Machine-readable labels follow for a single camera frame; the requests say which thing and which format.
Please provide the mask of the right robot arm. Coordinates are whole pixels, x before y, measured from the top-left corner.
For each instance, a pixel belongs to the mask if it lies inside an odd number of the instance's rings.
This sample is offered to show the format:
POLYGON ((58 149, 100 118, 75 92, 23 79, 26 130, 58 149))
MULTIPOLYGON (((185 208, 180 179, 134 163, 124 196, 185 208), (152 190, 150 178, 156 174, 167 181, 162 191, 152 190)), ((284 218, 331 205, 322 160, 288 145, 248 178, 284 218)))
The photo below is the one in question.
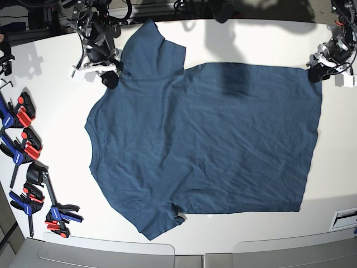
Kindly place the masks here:
POLYGON ((128 24, 132 14, 132 3, 126 1, 127 13, 118 18, 109 14, 111 1, 71 1, 72 17, 70 27, 80 37, 82 53, 71 76, 94 73, 108 89, 114 89, 119 82, 123 64, 120 61, 122 50, 107 40, 110 28, 128 24))

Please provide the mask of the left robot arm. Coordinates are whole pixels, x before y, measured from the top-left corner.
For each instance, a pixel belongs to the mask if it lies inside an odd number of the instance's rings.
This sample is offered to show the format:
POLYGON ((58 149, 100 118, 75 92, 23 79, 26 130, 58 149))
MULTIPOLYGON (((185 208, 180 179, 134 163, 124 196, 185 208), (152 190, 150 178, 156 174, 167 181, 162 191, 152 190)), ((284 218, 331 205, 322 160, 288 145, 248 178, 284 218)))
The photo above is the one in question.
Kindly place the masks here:
POLYGON ((331 10, 338 16, 332 37, 319 44, 310 55, 308 78, 317 83, 334 75, 342 75, 342 85, 354 87, 356 61, 356 1, 331 1, 331 10))

